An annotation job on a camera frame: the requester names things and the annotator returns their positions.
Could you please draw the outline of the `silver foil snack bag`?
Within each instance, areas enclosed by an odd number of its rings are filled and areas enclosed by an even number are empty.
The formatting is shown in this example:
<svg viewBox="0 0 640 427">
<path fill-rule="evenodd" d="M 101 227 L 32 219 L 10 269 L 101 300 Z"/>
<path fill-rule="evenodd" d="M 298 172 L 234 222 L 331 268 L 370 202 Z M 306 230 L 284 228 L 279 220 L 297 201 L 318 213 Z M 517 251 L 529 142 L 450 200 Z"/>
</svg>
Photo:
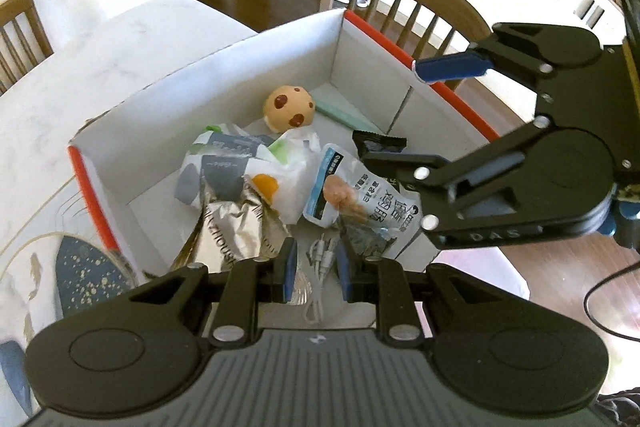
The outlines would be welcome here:
<svg viewBox="0 0 640 427">
<path fill-rule="evenodd" d="M 171 270 L 201 263 L 209 273 L 226 272 L 245 259 L 277 257 L 292 236 L 268 202 L 246 182 L 235 200 L 220 198 L 205 184 L 200 203 L 200 217 L 171 262 Z"/>
</svg>

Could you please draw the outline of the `far wooden chair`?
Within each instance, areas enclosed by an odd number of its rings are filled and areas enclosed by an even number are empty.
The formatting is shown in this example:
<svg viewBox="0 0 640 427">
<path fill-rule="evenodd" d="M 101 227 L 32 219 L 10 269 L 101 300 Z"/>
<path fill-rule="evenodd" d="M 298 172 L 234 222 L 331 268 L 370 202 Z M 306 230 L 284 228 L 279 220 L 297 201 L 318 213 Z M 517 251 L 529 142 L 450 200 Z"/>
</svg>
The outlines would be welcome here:
<svg viewBox="0 0 640 427">
<path fill-rule="evenodd" d="M 1 5 L 1 93 L 53 54 L 34 0 Z"/>
</svg>

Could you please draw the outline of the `chocolate chip bun toy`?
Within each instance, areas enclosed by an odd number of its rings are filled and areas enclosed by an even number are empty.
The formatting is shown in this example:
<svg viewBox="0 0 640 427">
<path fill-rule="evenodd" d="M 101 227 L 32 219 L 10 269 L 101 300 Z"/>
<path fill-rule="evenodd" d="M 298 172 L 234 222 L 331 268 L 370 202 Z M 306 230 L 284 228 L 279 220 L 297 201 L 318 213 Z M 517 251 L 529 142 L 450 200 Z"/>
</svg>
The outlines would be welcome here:
<svg viewBox="0 0 640 427">
<path fill-rule="evenodd" d="M 276 133 L 310 126 L 316 104 L 309 92 L 297 86 L 281 86 L 272 91 L 262 106 L 267 127 Z"/>
</svg>

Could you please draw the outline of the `red white cardboard box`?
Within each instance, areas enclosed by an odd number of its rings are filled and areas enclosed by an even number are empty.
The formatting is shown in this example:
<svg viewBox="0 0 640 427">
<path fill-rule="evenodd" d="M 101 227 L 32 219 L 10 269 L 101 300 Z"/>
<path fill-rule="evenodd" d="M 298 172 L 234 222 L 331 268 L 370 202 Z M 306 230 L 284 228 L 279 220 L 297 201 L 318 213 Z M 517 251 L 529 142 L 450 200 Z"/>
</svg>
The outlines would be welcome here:
<svg viewBox="0 0 640 427">
<path fill-rule="evenodd" d="M 198 215 L 171 195 L 188 146 L 211 124 L 265 131 L 262 106 L 300 84 L 403 136 L 411 152 L 457 159 L 496 139 L 443 84 L 422 83 L 409 54 L 346 10 L 317 13 L 227 46 L 88 122 L 68 153 L 100 239 L 143 283 L 164 274 Z"/>
</svg>

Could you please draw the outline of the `white grey plastic bag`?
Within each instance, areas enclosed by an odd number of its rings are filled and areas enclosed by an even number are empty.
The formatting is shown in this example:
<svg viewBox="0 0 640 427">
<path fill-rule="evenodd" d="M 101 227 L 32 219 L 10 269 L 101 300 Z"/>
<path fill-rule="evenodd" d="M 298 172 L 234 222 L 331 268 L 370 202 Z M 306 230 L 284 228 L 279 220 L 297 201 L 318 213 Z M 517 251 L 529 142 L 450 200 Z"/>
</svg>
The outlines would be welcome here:
<svg viewBox="0 0 640 427">
<path fill-rule="evenodd" d="M 174 196 L 198 207 L 208 195 L 227 202 L 240 199 L 249 185 L 285 225 L 302 217 L 319 166 L 321 143 L 303 127 L 277 138 L 248 134 L 234 124 L 210 127 L 186 151 Z"/>
</svg>

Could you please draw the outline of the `chicken sausage snack packet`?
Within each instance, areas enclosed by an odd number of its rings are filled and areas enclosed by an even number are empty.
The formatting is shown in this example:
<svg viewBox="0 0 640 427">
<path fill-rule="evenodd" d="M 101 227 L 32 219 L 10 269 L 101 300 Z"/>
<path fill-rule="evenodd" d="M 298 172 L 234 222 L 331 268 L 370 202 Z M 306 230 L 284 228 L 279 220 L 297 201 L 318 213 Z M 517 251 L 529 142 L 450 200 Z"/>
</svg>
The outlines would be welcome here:
<svg viewBox="0 0 640 427">
<path fill-rule="evenodd" d="M 327 229 L 344 220 L 386 232 L 392 245 L 387 258 L 399 258 L 416 239 L 422 211 L 362 161 L 334 143 L 320 150 L 319 164 L 303 208 L 303 217 Z"/>
</svg>

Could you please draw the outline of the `green flat packet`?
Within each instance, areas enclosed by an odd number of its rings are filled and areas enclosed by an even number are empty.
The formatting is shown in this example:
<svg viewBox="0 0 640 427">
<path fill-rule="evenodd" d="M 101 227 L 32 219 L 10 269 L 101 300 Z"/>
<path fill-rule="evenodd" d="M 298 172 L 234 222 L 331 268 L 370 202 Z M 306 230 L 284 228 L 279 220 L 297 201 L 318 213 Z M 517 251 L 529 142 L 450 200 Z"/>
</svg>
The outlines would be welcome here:
<svg viewBox="0 0 640 427">
<path fill-rule="evenodd" d="M 340 92 L 331 86 L 321 86 L 311 93 L 316 109 L 337 124 L 359 131 L 379 132 L 380 129 L 364 117 L 359 109 L 349 103 Z"/>
</svg>

